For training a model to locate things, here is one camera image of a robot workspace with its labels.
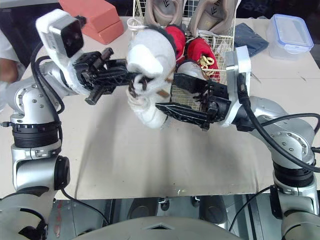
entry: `red shoe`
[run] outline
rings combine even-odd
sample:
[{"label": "red shoe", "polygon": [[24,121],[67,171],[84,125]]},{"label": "red shoe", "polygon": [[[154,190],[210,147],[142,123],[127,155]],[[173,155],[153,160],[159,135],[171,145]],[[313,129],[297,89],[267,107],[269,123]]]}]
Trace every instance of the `red shoe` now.
[{"label": "red shoe", "polygon": [[169,25],[165,28],[165,31],[173,37],[174,44],[176,47],[175,59],[176,62],[182,63],[185,60],[185,46],[186,46],[186,36],[184,31],[181,30],[176,25]]},{"label": "red shoe", "polygon": [[209,78],[215,78],[220,81],[220,74],[214,69],[218,69],[218,63],[210,45],[203,38],[196,38],[189,43],[187,48],[188,59],[194,60],[203,69],[212,69],[204,71]]}]

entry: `white sleeve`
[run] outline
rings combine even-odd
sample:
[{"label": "white sleeve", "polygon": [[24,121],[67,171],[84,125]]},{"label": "white sleeve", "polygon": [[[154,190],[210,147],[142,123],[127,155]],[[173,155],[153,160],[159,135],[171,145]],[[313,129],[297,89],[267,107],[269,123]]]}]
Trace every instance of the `white sleeve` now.
[{"label": "white sleeve", "polygon": [[8,41],[7,37],[0,29],[0,58],[10,59],[16,62],[20,62],[19,58],[12,47],[11,43]]}]

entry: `white table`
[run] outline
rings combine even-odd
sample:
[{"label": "white table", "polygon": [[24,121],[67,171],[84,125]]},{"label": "white table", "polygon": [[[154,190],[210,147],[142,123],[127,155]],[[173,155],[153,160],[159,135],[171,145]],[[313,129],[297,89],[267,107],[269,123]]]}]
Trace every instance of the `white table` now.
[{"label": "white table", "polygon": [[[242,22],[266,37],[268,20],[237,19]],[[126,56],[130,37],[127,30],[108,45],[114,58]],[[86,36],[84,41],[85,52],[106,47]],[[289,113],[320,112],[320,70],[310,54],[291,62],[271,58],[266,49],[251,63],[258,78],[251,79],[251,95],[276,101]],[[130,110],[125,87],[103,96],[96,106],[86,104],[82,95],[63,100],[61,155],[71,164],[66,191],[79,199],[243,194],[273,184],[270,152],[235,126],[213,124],[209,132],[202,132],[173,120],[169,128],[149,129]],[[0,121],[7,121],[11,112],[7,107]],[[0,131],[2,198],[14,192],[12,184],[4,184],[12,179],[13,137],[9,128]],[[320,136],[314,146],[320,146]],[[63,198],[60,192],[57,198]]]}]

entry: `white wire basket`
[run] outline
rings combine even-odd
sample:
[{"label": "white wire basket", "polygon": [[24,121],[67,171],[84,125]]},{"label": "white wire basket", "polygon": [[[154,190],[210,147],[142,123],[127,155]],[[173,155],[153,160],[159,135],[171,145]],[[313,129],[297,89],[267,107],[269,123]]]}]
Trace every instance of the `white wire basket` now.
[{"label": "white wire basket", "polygon": [[[184,0],[182,25],[188,27],[199,1],[200,0]],[[133,0],[133,18],[136,19],[138,23],[144,23],[146,2],[147,0]],[[234,49],[235,17],[233,18],[230,29],[226,32],[223,32],[221,35],[215,34],[214,36],[212,36],[201,34],[201,37],[205,39],[206,42],[211,46],[211,49],[217,61],[218,69],[216,71],[219,72],[219,78],[212,78],[212,80],[227,85],[225,53],[233,51]],[[186,40],[189,40],[191,38],[193,38],[193,36],[186,35]],[[171,89],[171,96],[171,100],[173,102],[185,104],[192,107],[194,110],[199,110],[200,103],[195,102],[193,96],[186,94],[185,91],[175,87],[174,85]]]}]

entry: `shoe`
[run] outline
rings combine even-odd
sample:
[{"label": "shoe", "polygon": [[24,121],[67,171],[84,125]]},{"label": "shoe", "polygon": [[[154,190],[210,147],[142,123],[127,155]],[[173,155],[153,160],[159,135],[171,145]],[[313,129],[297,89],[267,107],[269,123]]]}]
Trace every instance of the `shoe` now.
[{"label": "shoe", "polygon": [[128,104],[149,128],[160,128],[167,115],[156,108],[156,103],[169,103],[171,85],[176,70],[174,39],[162,28],[146,28],[130,42],[127,70],[137,75],[126,94]]},{"label": "shoe", "polygon": [[165,31],[173,37],[175,44],[176,63],[180,64],[185,60],[186,35],[177,25],[169,25]]},{"label": "shoe", "polygon": [[226,33],[236,12],[238,0],[200,0],[188,26],[188,31],[196,38],[199,30],[214,34]]},{"label": "shoe", "polygon": [[176,72],[178,74],[186,74],[206,81],[209,79],[204,71],[202,71],[201,67],[193,60],[186,60],[183,62]]},{"label": "shoe", "polygon": [[218,63],[210,45],[203,38],[192,40],[187,47],[187,58],[195,61],[209,78],[220,79]]},{"label": "shoe", "polygon": [[182,23],[183,0],[147,0],[144,22],[146,25],[178,25]]}]

